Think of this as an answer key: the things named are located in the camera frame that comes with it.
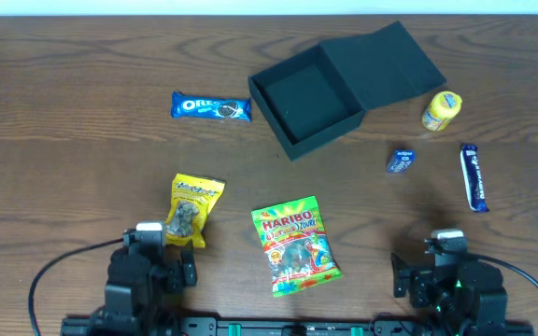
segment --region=open gift box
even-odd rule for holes
[[[399,22],[322,41],[248,78],[250,94],[291,160],[356,129],[367,110],[445,82]]]

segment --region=blue candy bar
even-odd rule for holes
[[[466,197],[471,210],[475,212],[487,212],[485,203],[485,187],[483,186],[483,176],[478,165],[475,145],[463,145],[460,151],[460,162],[464,173],[464,184],[466,187]]]
[[[388,173],[403,173],[414,160],[414,150],[396,150],[391,159],[389,159],[386,171]]]
[[[219,99],[172,94],[172,117],[241,119],[250,121],[250,99]]]

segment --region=white wall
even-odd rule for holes
[[[538,0],[0,0],[0,15],[538,14]]]

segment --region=plastic wrapper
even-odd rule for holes
[[[483,175],[476,156],[477,150],[478,148],[475,145],[463,145],[460,151],[460,163],[464,173],[468,205],[475,212],[487,212],[489,209],[485,203],[485,185],[483,184]]]
[[[220,99],[172,94],[172,117],[241,119],[250,121],[250,99]]]
[[[202,230],[221,196],[224,182],[178,174],[172,183],[172,208],[165,221],[168,244],[205,247]]]
[[[252,220],[269,261],[275,297],[342,276],[315,196],[255,210]]]
[[[414,150],[396,150],[391,156],[391,159],[389,159],[388,166],[385,170],[388,173],[403,173],[414,162],[415,157]]]

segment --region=wood grain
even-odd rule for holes
[[[296,162],[254,106],[253,122],[171,119],[171,92],[248,97],[252,75],[320,39],[401,20],[464,100],[440,133],[419,122],[431,95],[370,111],[362,126]],[[491,212],[468,208],[459,142],[475,142]],[[395,147],[418,161],[386,175]],[[391,294],[389,252],[431,230],[465,231],[475,252],[538,278],[538,17],[0,18],[0,335],[30,334],[26,296],[62,252],[163,218],[176,173],[227,181],[196,251],[186,305],[226,317],[410,315]],[[250,210],[317,195],[344,278],[271,298]],[[45,335],[103,302],[113,248],[42,279]],[[538,292],[504,273],[509,317],[538,334]]]

